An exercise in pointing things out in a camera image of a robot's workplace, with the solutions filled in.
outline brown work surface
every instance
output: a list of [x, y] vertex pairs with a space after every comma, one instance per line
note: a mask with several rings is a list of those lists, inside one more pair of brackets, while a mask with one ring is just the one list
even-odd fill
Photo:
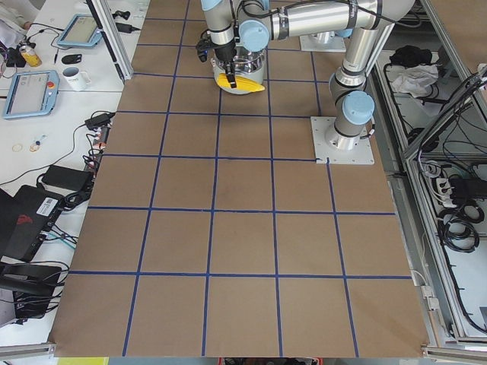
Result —
[[153, 3], [56, 356], [420, 357], [427, 335], [375, 144], [374, 166], [314, 161], [310, 116], [336, 114], [327, 81], [341, 56], [272, 42], [266, 91], [235, 96], [192, 47], [199, 0]]
[[487, 39], [485, 0], [429, 0], [461, 61], [472, 73], [487, 63], [483, 44]]

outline white mug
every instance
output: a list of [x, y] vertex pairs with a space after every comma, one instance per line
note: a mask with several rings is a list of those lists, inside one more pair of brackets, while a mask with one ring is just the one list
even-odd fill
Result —
[[81, 71], [77, 67], [65, 68], [62, 72], [64, 79], [74, 91], [82, 91], [91, 84], [91, 79], [86, 71]]

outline yellow can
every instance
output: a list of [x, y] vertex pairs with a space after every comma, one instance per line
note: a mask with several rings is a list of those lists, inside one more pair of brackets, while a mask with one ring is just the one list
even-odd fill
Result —
[[19, 50], [21, 51], [22, 57], [24, 57], [25, 61], [30, 67], [42, 65], [43, 62], [40, 60], [39, 56], [36, 54], [36, 51], [34, 51], [31, 46], [22, 46]]

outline black laptop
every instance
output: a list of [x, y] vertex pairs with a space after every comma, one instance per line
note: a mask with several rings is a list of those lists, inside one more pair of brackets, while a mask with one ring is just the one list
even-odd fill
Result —
[[13, 198], [2, 193], [0, 211], [10, 222], [0, 226], [0, 244], [5, 244], [2, 241], [9, 237], [3, 255], [29, 262], [46, 238], [45, 232], [51, 230], [61, 214], [64, 197], [28, 185], [23, 185]]

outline metal base plate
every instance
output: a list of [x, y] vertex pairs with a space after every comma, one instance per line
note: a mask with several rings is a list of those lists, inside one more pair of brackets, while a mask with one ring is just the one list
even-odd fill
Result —
[[329, 43], [320, 44], [313, 41], [309, 36], [300, 36], [301, 51], [310, 52], [346, 52], [345, 42], [340, 36], [333, 37]]
[[313, 128], [314, 156], [317, 163], [329, 163], [336, 165], [373, 165], [371, 143], [368, 139], [361, 139], [351, 151], [339, 151], [330, 147], [325, 141], [326, 129], [335, 122], [334, 117], [311, 117]]

